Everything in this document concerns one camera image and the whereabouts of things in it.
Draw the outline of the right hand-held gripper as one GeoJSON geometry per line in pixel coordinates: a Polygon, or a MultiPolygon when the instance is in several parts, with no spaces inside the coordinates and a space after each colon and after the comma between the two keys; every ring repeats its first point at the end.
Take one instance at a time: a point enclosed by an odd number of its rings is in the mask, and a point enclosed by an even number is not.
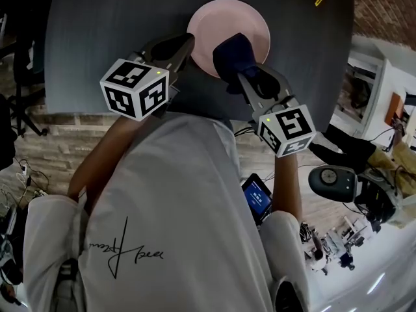
{"type": "Polygon", "coordinates": [[[237,74],[242,92],[253,109],[255,134],[266,142],[276,157],[307,149],[316,135],[307,107],[290,94],[289,83],[280,72],[264,64],[257,64],[257,67],[261,97],[242,73],[237,74]]]}

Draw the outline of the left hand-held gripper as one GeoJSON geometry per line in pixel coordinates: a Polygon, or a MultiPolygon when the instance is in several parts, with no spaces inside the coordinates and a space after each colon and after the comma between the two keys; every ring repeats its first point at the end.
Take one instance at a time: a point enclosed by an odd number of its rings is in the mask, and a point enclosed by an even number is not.
{"type": "Polygon", "coordinates": [[[138,122],[150,115],[162,116],[176,95],[171,86],[195,45],[188,32],[171,34],[148,42],[144,52],[119,58],[100,80],[108,109],[138,122]]]}

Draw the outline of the dark blue cloth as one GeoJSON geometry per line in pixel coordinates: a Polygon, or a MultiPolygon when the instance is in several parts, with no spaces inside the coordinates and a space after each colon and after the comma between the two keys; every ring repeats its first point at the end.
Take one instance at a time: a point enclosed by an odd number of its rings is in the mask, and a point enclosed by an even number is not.
{"type": "Polygon", "coordinates": [[[221,80],[228,84],[230,94],[243,93],[238,74],[250,80],[259,73],[251,42],[240,32],[214,49],[213,64],[221,80]]]}

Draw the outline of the big pink plate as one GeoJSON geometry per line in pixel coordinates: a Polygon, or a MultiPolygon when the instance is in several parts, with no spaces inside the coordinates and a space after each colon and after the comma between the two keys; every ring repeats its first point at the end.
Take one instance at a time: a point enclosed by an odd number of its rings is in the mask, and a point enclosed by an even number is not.
{"type": "Polygon", "coordinates": [[[255,8],[238,0],[214,0],[204,4],[192,15],[187,32],[195,38],[193,61],[216,78],[213,51],[235,34],[241,33],[249,39],[256,62],[263,63],[270,51],[270,31],[266,21],[255,8]]]}

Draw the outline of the person's right forearm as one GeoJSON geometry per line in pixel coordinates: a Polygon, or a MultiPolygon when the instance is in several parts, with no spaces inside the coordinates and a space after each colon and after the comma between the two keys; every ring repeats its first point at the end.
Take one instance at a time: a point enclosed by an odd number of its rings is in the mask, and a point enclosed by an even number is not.
{"type": "Polygon", "coordinates": [[[290,213],[299,222],[303,219],[298,161],[295,154],[275,158],[272,212],[275,211],[290,213]]]}

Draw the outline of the person's left forearm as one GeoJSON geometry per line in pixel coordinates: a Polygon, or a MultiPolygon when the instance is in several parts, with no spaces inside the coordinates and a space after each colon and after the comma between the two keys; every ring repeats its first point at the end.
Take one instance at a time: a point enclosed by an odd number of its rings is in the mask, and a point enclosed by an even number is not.
{"type": "Polygon", "coordinates": [[[119,117],[76,169],[68,187],[68,197],[77,200],[80,192],[85,190],[89,200],[97,200],[145,123],[145,120],[138,122],[119,117]]]}

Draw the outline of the black tablet blue screen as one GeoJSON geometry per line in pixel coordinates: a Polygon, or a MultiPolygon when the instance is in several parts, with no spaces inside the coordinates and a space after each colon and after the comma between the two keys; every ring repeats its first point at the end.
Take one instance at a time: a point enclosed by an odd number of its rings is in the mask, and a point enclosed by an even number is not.
{"type": "Polygon", "coordinates": [[[242,184],[242,190],[255,224],[260,226],[263,220],[270,214],[272,193],[263,180],[255,173],[252,173],[242,184]]]}

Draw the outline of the white desk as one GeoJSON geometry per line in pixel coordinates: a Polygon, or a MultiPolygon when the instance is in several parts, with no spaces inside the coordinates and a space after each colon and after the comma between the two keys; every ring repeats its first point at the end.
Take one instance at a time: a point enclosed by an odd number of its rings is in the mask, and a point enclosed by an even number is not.
{"type": "Polygon", "coordinates": [[[331,123],[352,135],[383,129],[392,95],[416,94],[416,49],[353,35],[331,123]]]}

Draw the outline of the orange box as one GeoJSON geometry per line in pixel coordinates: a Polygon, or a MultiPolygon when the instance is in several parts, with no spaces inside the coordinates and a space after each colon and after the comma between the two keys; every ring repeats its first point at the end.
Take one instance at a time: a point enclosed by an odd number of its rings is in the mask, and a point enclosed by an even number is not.
{"type": "Polygon", "coordinates": [[[401,119],[404,111],[404,102],[402,98],[397,94],[393,93],[387,114],[385,115],[385,123],[389,126],[393,125],[396,119],[401,119]]]}

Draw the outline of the pale grey rag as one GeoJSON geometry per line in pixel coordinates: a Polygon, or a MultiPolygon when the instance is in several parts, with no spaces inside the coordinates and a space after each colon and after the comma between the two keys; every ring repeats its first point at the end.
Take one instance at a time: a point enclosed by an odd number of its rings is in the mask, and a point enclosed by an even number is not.
{"type": "Polygon", "coordinates": [[[26,70],[30,73],[33,73],[34,45],[35,41],[32,41],[30,48],[27,50],[26,70]]]}

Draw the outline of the black office chair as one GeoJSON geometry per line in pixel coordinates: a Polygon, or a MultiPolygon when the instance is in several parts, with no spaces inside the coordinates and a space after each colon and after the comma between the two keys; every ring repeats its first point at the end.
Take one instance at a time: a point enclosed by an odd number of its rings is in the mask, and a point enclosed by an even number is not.
{"type": "Polygon", "coordinates": [[[23,137],[25,134],[25,128],[21,126],[22,123],[32,129],[38,136],[46,136],[48,133],[46,128],[37,128],[26,114],[26,109],[28,107],[37,104],[41,99],[45,98],[45,89],[41,88],[26,96],[21,94],[21,89],[24,86],[31,87],[33,85],[40,85],[44,82],[42,72],[35,73],[32,68],[27,67],[31,62],[29,50],[33,45],[35,30],[36,25],[33,20],[33,12],[26,11],[19,13],[17,16],[16,41],[12,44],[14,53],[13,73],[16,84],[16,93],[13,96],[10,96],[6,100],[6,103],[12,111],[10,117],[16,120],[16,131],[17,135],[20,137],[23,137]]]}

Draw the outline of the white shelf unit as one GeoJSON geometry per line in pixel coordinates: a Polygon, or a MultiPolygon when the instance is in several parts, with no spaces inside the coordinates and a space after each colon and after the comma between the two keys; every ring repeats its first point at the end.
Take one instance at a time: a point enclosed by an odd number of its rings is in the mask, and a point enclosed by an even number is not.
{"type": "Polygon", "coordinates": [[[7,15],[0,10],[0,48],[3,46],[5,28],[7,25],[7,15]]]}

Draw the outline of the grey metal equipment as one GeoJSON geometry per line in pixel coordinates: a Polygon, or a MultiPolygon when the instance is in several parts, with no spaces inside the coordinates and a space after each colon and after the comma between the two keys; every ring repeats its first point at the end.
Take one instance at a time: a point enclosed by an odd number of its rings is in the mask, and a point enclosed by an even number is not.
{"type": "Polygon", "coordinates": [[[328,275],[328,265],[335,261],[341,268],[354,271],[352,245],[344,243],[341,236],[333,229],[320,236],[314,227],[305,222],[300,224],[300,239],[304,245],[304,258],[313,272],[328,275]]]}

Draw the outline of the white power strip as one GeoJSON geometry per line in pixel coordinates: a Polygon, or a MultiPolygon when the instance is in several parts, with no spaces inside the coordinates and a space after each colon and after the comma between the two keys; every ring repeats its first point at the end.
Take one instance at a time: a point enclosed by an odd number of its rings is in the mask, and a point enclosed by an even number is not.
{"type": "Polygon", "coordinates": [[[17,173],[18,180],[25,186],[28,187],[31,184],[31,169],[27,163],[20,165],[21,172],[17,173]]]}

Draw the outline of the black pouch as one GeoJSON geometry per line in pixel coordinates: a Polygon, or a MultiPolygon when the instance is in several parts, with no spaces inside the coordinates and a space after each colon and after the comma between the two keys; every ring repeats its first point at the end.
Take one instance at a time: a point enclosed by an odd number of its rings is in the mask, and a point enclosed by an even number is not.
{"type": "Polygon", "coordinates": [[[280,283],[274,305],[276,312],[304,312],[292,283],[288,281],[280,283]]]}

